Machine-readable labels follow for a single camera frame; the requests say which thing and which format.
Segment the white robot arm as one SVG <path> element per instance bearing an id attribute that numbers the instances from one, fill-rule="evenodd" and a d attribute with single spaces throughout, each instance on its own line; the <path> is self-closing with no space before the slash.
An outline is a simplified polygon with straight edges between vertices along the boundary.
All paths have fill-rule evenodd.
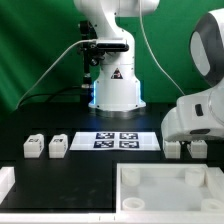
<path id="1" fill-rule="evenodd" d="M 145 106 L 134 74 L 135 41 L 118 27 L 117 17 L 141 17 L 155 11 L 160 0 L 73 0 L 96 31 L 92 50 L 99 57 L 89 107 L 113 114 Z M 161 124 L 163 139 L 191 141 L 224 138 L 224 8 L 205 14 L 190 39 L 190 53 L 208 90 L 177 100 Z"/>

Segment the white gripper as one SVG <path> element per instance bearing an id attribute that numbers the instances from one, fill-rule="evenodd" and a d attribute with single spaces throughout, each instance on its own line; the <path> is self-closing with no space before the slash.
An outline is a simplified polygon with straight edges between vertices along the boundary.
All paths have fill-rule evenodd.
<path id="1" fill-rule="evenodd" d="M 212 90 L 180 97 L 164 117 L 164 141 L 215 140 L 224 138 L 224 121 L 212 111 Z"/>

